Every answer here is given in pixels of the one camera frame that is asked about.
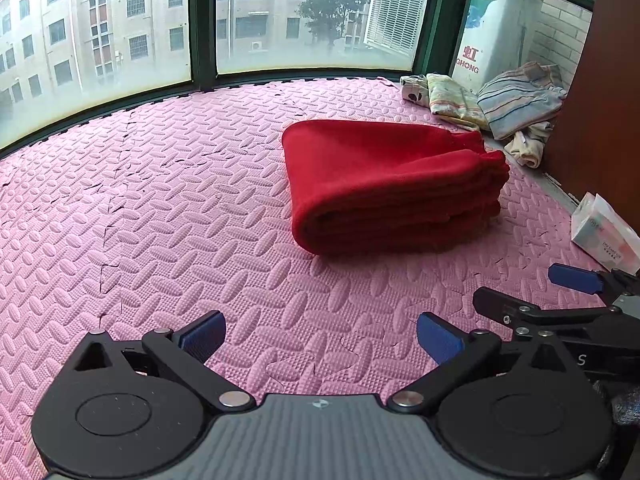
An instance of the blue gripper pad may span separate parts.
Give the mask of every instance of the blue gripper pad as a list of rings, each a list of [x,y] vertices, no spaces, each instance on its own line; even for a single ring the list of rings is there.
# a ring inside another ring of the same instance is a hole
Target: blue gripper pad
[[[204,364],[220,348],[225,335],[225,316],[213,311],[176,332],[172,339],[179,348]]]
[[[431,312],[423,312],[416,323],[418,343],[437,364],[448,361],[465,347],[466,332]]]
[[[549,281],[585,294],[599,294],[604,290],[597,272],[563,264],[553,264],[548,270]]]

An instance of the white logo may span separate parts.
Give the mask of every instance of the white logo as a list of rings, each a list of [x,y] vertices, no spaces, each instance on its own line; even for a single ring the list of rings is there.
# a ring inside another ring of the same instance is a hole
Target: white logo
[[[325,408],[327,408],[329,406],[330,402],[326,399],[318,399],[318,400],[314,400],[311,405],[314,408],[317,408],[318,410],[324,410]]]

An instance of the pile of towels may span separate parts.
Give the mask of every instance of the pile of towels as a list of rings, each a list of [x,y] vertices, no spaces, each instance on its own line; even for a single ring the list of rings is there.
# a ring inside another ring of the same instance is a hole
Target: pile of towels
[[[529,62],[500,74],[473,94],[438,74],[401,78],[402,98],[429,107],[438,117],[467,130],[513,139],[506,150],[519,164],[537,168],[566,91],[556,65]]]
[[[500,212],[504,153],[479,132],[313,120],[283,133],[292,233],[314,254],[444,249]]]

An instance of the gray striped cloth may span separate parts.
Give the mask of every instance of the gray striped cloth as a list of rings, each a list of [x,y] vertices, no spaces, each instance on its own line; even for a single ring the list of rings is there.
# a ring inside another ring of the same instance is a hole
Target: gray striped cloth
[[[486,83],[478,105],[495,139],[506,139],[535,123],[554,118],[566,97],[557,65],[532,61]]]

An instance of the silver screw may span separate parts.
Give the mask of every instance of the silver screw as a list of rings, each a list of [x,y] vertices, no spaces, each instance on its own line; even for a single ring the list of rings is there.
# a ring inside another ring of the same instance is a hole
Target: silver screw
[[[251,397],[246,392],[239,390],[233,390],[231,392],[225,392],[218,397],[220,404],[228,408],[240,408],[251,401]]]
[[[393,396],[394,402],[403,408],[412,408],[418,406],[424,400],[424,397],[418,392],[411,390],[402,390]]]

